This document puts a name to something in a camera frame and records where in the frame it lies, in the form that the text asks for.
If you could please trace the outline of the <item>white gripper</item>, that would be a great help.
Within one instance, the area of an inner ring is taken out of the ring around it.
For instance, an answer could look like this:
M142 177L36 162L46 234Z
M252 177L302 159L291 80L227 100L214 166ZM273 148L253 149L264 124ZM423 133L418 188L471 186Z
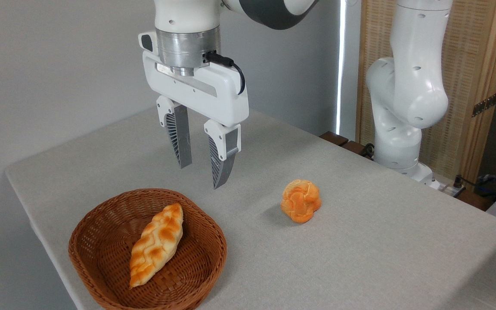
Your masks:
M188 110L210 120L205 122L213 188L225 184L233 170L236 153L242 149L242 127L249 116L248 90L240 91L238 71L210 63L194 70L194 76L179 76L159 62L150 51L143 52L143 65L157 99L160 125L167 130L181 168L192 163Z

